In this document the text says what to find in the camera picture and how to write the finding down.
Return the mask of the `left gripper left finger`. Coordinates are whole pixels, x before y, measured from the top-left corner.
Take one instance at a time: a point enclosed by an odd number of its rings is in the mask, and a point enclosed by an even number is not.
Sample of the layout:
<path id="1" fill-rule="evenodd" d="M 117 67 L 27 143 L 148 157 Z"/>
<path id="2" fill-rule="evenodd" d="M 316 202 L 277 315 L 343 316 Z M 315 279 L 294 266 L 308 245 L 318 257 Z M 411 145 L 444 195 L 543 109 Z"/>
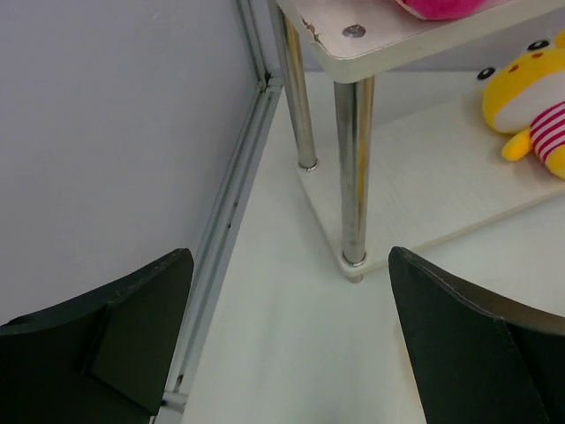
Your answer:
<path id="1" fill-rule="evenodd" d="M 1 327 L 3 423 L 148 423 L 159 412 L 192 283 L 174 250 Z"/>

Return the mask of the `yellow plush toy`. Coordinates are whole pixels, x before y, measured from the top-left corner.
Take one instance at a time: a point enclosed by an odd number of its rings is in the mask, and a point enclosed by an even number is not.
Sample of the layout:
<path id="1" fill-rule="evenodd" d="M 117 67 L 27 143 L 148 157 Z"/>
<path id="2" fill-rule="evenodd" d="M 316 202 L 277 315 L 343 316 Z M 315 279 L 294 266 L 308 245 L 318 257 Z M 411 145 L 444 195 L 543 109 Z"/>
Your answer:
<path id="1" fill-rule="evenodd" d="M 517 162 L 534 155 L 557 178 L 564 178 L 564 31 L 528 45 L 506 67 L 487 67 L 481 85 L 486 124 L 508 135 L 501 156 Z"/>

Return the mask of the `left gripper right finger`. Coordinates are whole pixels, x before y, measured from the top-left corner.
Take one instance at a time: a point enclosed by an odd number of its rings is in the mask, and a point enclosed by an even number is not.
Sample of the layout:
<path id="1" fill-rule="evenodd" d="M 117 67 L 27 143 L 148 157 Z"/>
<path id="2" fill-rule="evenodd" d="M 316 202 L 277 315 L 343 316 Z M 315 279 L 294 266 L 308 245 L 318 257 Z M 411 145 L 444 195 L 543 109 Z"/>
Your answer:
<path id="1" fill-rule="evenodd" d="M 564 319 L 394 247 L 388 272 L 429 423 L 562 423 Z"/>

